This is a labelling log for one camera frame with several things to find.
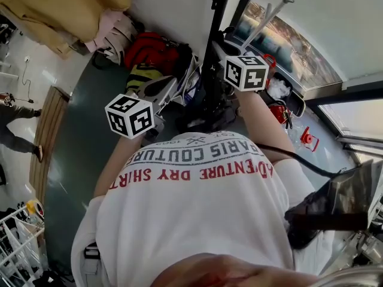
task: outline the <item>red bag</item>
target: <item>red bag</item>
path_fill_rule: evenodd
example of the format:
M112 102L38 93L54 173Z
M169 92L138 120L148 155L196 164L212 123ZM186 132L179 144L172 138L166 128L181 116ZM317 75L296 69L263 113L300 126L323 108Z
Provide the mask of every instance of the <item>red bag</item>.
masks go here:
M154 32L137 35L135 42L125 53L125 66L132 70L135 65L145 63L155 66L163 75L172 75L175 62L180 55L167 39Z

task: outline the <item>person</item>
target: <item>person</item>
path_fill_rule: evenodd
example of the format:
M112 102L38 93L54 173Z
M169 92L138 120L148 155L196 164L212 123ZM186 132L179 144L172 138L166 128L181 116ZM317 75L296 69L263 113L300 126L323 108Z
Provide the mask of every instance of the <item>person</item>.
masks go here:
M314 188L296 160L257 147L294 151L258 94L236 94L249 138L185 133L141 149L142 137L119 140L72 245L77 286L90 284L97 270L87 261L95 257L104 286L297 287L318 280L334 232L292 250L284 214Z
M0 95L0 99L5 99L7 95ZM34 145L24 138L15 136L7 127L8 123L19 118L33 118L41 115L41 109L35 111L32 108L17 105L5 105L0 103L0 144L16 152L32 153L37 156L38 161L42 162L42 146Z

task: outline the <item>shoe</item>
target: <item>shoe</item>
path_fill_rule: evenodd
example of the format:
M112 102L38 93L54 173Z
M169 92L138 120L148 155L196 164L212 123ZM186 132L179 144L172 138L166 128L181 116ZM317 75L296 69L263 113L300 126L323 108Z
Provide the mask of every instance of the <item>shoe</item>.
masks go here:
M43 158L42 146L36 146L34 154L37 156L38 161L41 163Z
M42 109L39 109L38 111L35 111L34 117L40 117L41 116Z

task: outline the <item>wire basket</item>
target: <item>wire basket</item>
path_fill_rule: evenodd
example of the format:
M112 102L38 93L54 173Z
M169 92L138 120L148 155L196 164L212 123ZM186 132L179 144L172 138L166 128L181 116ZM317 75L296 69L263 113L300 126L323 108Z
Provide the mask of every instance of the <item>wire basket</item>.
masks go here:
M0 219L0 278L7 286L34 286L32 282L47 269L43 233L44 217L37 201Z

